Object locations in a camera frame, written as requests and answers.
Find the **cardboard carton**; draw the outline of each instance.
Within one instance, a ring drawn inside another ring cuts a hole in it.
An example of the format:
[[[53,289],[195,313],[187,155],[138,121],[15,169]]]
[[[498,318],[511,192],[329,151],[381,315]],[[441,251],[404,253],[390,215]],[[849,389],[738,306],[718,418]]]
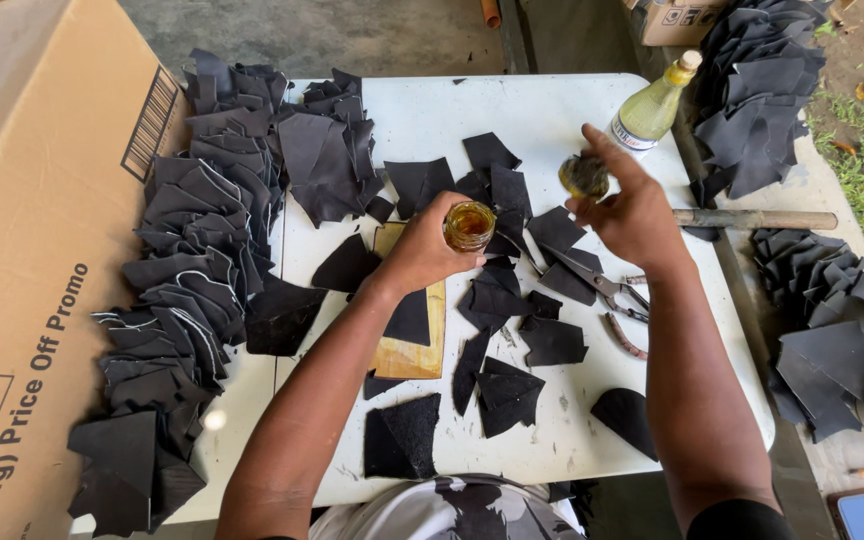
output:
[[[713,28],[728,0],[625,0],[643,45],[692,46]]]
[[[110,348],[128,306],[154,153],[187,146],[177,82],[114,0],[0,3],[0,538],[66,538]]]

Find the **scissors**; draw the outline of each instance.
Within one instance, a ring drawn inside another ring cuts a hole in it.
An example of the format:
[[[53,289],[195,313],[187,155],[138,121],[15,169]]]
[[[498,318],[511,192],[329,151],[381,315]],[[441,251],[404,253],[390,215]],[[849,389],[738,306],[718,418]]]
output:
[[[645,324],[649,324],[649,301],[642,298],[642,295],[639,294],[636,289],[631,288],[629,285],[625,283],[616,283],[614,281],[609,280],[606,276],[596,272],[591,268],[587,268],[578,260],[566,255],[561,251],[557,251],[546,244],[539,244],[543,249],[547,250],[556,259],[569,270],[574,272],[582,281],[589,284],[593,289],[598,291],[599,294],[602,295],[602,298],[605,299],[606,305],[613,312],[623,313],[629,316],[636,321],[641,321]],[[618,303],[616,303],[616,295],[620,293],[628,294],[632,300],[635,300],[637,304],[642,306],[642,309],[645,313],[640,311],[636,311],[631,309],[630,307],[622,307]]]

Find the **wooden board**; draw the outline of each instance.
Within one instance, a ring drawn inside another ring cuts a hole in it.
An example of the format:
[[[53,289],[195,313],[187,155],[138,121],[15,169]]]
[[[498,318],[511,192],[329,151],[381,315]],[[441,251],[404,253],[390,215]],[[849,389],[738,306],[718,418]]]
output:
[[[405,229],[404,223],[386,223],[375,230],[372,251],[385,259]],[[383,337],[368,365],[375,376],[387,379],[438,379],[442,376],[442,353],[446,346],[446,282],[425,289],[429,313],[429,347]]]

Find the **glass jar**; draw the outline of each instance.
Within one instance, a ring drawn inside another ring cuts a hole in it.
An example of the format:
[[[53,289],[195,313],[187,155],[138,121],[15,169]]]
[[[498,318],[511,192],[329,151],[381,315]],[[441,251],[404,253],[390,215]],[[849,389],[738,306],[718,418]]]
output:
[[[482,202],[459,202],[445,216],[445,243],[457,252],[484,250],[495,231],[496,215]]]

